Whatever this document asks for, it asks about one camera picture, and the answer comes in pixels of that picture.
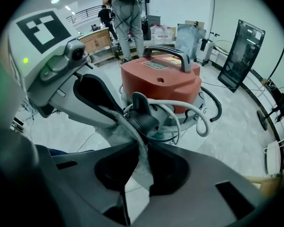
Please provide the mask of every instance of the label sticker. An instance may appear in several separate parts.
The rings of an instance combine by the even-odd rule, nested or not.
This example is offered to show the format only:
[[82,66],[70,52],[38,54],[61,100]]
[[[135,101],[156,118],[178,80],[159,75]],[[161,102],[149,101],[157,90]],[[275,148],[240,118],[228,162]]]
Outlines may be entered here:
[[180,61],[171,61],[171,63],[174,63],[174,64],[181,64]]
[[71,36],[53,11],[27,17],[17,25],[41,54]]
[[256,32],[256,39],[257,39],[257,40],[260,40],[260,39],[261,39],[261,36],[262,36],[262,33],[259,32],[259,31],[257,31],[257,32]]
[[152,67],[156,70],[162,70],[162,69],[167,67],[167,66],[164,66],[164,65],[157,63],[157,62],[154,62],[154,61],[147,61],[147,62],[144,62],[142,64],[149,66],[149,67]]
[[168,60],[168,61],[179,61],[179,62],[181,62],[181,60],[174,58],[174,57],[165,57],[163,59]]

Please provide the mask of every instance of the black pants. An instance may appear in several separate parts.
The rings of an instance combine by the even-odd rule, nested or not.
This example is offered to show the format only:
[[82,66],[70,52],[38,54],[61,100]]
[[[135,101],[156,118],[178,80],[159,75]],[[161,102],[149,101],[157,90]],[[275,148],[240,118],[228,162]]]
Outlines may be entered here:
[[109,31],[112,33],[113,37],[115,38],[115,40],[118,40],[118,36],[114,31],[114,28],[112,26],[112,24],[110,22],[104,22],[105,27],[109,29]]

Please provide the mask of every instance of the metal frame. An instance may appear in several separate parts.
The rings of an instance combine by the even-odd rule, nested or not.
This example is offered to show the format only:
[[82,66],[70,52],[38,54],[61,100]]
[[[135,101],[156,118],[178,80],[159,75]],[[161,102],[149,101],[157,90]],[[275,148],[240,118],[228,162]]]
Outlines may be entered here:
[[239,37],[238,35],[239,35],[239,32],[240,32],[240,26],[241,26],[241,24],[246,24],[246,25],[252,27],[253,29],[255,29],[255,30],[257,30],[257,31],[259,31],[259,32],[261,32],[261,33],[263,33],[263,36],[261,37],[261,39],[260,39],[260,41],[259,41],[259,44],[258,44],[259,47],[262,46],[262,42],[263,42],[264,36],[265,36],[265,30],[259,29],[259,28],[255,27],[255,26],[253,26],[253,25],[251,25],[251,24],[249,24],[249,23],[247,23],[247,22],[244,22],[243,20],[240,20],[240,19],[239,19],[239,21],[238,21],[238,26],[237,26],[237,30],[236,30],[236,34],[235,34],[235,38],[234,38],[234,41],[233,41],[233,44],[232,44],[232,47],[231,47],[231,51],[229,52],[229,55],[228,55],[228,57],[227,57],[227,59],[226,59],[226,62],[225,62],[224,66],[223,66],[223,68],[222,68],[222,70],[221,70],[221,72],[220,72],[220,74],[219,74],[219,76],[218,76],[218,80],[219,80],[220,82],[222,82],[224,85],[226,85],[226,86],[229,88],[229,90],[232,91],[233,93],[234,93],[234,92],[238,89],[238,87],[242,84],[243,80],[245,79],[245,77],[246,77],[247,74],[249,73],[250,69],[252,68],[252,66],[253,66],[253,64],[254,64],[254,62],[255,62],[255,60],[256,60],[256,58],[257,58],[257,55],[258,55],[258,53],[259,53],[259,50],[258,50],[258,51],[257,51],[257,55],[256,55],[255,58],[251,61],[251,63],[250,63],[251,65],[249,65],[249,67],[248,67],[249,70],[246,70],[246,72],[242,74],[242,77],[241,77],[240,81],[237,83],[237,85],[236,85],[235,87],[230,87],[230,85],[228,84],[228,82],[225,81],[223,78],[221,78],[222,74],[225,73],[226,65],[227,65],[227,64],[229,63],[229,61],[231,60],[231,55],[233,54],[233,51],[234,51],[234,49],[235,49],[235,47],[236,47],[236,43],[237,43],[237,40],[238,40],[238,37]]
[[85,10],[82,10],[80,12],[77,12],[75,15],[71,15],[66,18],[66,20],[70,24],[75,24],[78,22],[84,21],[86,18],[96,18],[98,17],[98,13],[101,10],[101,5],[94,6]]

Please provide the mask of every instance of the person in black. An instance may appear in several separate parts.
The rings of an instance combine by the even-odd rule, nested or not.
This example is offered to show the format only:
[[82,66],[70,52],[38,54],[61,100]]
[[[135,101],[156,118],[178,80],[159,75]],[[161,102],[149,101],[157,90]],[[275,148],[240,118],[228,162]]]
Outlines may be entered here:
[[115,40],[118,40],[118,36],[116,35],[112,24],[110,23],[111,18],[109,17],[109,10],[106,8],[105,5],[102,5],[102,10],[99,12],[98,17],[100,18],[101,22],[105,24],[105,27],[109,29],[112,33]]
[[97,31],[97,30],[99,30],[99,27],[97,26],[97,25],[92,25],[91,26],[91,30],[90,31]]

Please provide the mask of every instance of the white wall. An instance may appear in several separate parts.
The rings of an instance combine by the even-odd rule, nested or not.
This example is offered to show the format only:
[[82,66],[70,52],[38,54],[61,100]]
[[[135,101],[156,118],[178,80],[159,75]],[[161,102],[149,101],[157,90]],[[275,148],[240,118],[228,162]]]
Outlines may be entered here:
[[[252,68],[268,78],[280,58],[284,30],[262,0],[215,0],[212,32],[220,34],[216,40],[233,42],[239,19],[266,32]],[[277,87],[284,87],[284,55],[271,79]]]
[[205,22],[209,30],[211,0],[151,0],[149,15],[161,16],[161,24],[177,27],[185,20]]

